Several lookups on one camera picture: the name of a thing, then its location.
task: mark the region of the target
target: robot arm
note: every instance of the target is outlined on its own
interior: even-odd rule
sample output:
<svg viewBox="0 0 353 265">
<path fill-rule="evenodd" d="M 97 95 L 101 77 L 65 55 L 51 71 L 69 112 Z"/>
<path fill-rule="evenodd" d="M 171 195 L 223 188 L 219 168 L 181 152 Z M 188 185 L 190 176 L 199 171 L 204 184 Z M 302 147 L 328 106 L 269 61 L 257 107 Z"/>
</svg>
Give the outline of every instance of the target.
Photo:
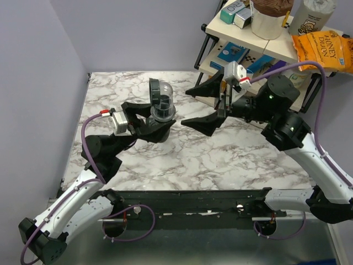
<svg viewBox="0 0 353 265">
<path fill-rule="evenodd" d="M 116 155 L 133 146 L 137 139 L 158 143 L 168 137 L 170 127 L 175 123 L 175 108 L 169 100 L 163 102 L 164 109 L 158 109 L 160 97 L 163 96 L 163 91 L 158 93 L 160 84 L 163 83 L 158 80 L 152 80 L 152 84 L 150 82 L 150 86 L 154 88 L 152 105 L 125 102 L 120 112 L 115 109 L 101 112 L 101 117 L 107 117 L 113 127 L 112 135 L 85 137 L 89 155 L 84 150 L 81 155 L 86 160 L 93 160 L 102 180 L 97 177 L 92 165 L 87 163 L 73 184 L 48 209 L 35 219 L 25 218 L 19 224 L 25 249 L 30 248 L 44 264 L 54 263 L 76 235 L 90 224 L 111 214 L 113 208 L 119 205 L 120 198 L 111 193 L 101 193 L 87 203 L 118 172 L 122 161 Z M 146 122 L 138 115 L 145 117 Z M 162 115 L 164 120 L 154 121 L 157 115 Z"/>
<path fill-rule="evenodd" d="M 336 171 L 327 163 L 318 151 L 310 127 L 298 114 L 290 111 L 299 91 L 285 76 L 273 75 L 255 97 L 246 96 L 249 82 L 243 76 L 242 66 L 232 62 L 208 80 L 205 87 L 200 84 L 186 91 L 192 96 L 202 93 L 203 97 L 216 97 L 218 103 L 213 114 L 184 120 L 181 124 L 212 136 L 228 116 L 246 122 L 268 123 L 261 134 L 279 151 L 296 160 L 317 186 L 306 190 L 272 189 L 265 197 L 267 206 L 272 210 L 308 211 L 328 223 L 353 218 L 353 190 L 337 171 L 348 179 L 351 177 L 325 153 L 324 156 L 331 160 Z M 223 79 L 227 81 L 226 91 L 220 86 Z"/>
</svg>

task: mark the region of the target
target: brown lid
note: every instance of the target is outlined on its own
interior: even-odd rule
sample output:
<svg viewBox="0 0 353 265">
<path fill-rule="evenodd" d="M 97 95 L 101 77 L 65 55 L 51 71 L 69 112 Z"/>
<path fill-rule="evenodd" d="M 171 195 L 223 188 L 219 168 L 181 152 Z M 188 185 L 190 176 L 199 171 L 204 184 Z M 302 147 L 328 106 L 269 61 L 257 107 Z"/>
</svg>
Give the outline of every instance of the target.
<svg viewBox="0 0 353 265">
<path fill-rule="evenodd" d="M 292 10 L 294 0 L 253 0 L 254 8 L 270 17 L 281 17 Z"/>
</svg>

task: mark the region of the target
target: blue box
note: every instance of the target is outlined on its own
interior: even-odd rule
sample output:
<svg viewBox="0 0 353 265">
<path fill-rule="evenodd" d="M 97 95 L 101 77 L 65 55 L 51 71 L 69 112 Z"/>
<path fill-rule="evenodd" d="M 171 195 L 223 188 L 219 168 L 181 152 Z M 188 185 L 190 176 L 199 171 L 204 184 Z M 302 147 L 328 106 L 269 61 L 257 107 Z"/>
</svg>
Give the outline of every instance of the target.
<svg viewBox="0 0 353 265">
<path fill-rule="evenodd" d="M 227 45 L 223 48 L 223 50 L 218 54 L 218 58 L 226 61 L 226 62 L 237 62 L 241 63 L 244 57 L 248 54 L 250 50 L 234 44 L 234 43 L 227 43 Z"/>
<path fill-rule="evenodd" d="M 258 58 L 254 61 L 248 69 L 251 70 L 253 73 L 260 71 L 268 62 L 272 61 L 274 58 L 268 55 L 263 55 L 262 57 Z"/>
<path fill-rule="evenodd" d="M 212 62 L 212 61 L 210 62 L 210 66 L 216 70 L 220 70 L 223 67 L 223 66 L 219 65 L 218 63 Z"/>
</svg>

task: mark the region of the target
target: honey dijon chips bag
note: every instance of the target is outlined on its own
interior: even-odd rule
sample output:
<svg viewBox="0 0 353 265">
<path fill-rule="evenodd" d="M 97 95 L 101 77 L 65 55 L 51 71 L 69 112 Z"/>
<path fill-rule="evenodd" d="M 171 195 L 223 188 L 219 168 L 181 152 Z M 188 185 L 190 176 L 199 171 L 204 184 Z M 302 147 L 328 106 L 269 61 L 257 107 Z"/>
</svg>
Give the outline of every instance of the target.
<svg viewBox="0 0 353 265">
<path fill-rule="evenodd" d="M 353 73 L 353 39 L 335 31 L 317 31 L 304 36 L 292 36 L 299 62 L 316 61 L 326 70 Z M 300 70 L 316 69 L 304 65 Z"/>
</svg>

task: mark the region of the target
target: cable clip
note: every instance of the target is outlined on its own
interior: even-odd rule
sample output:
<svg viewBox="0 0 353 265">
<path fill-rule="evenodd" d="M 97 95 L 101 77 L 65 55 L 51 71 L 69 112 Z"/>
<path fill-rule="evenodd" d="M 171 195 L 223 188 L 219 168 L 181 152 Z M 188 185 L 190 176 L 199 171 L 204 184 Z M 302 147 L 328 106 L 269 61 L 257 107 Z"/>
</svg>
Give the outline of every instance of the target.
<svg viewBox="0 0 353 265">
<path fill-rule="evenodd" d="M 250 83 L 250 78 L 249 77 L 244 77 L 239 80 L 239 86 L 241 89 L 244 89 L 245 91 L 248 91 L 250 87 L 252 87 L 252 84 Z"/>
<path fill-rule="evenodd" d="M 320 156 L 320 158 L 327 157 L 329 155 L 329 152 L 325 152 L 323 155 Z"/>
<path fill-rule="evenodd" d="M 108 109 L 103 109 L 99 112 L 99 114 L 101 114 L 101 117 L 104 118 L 104 117 L 109 117 L 111 116 L 111 112 L 110 110 Z"/>
</svg>

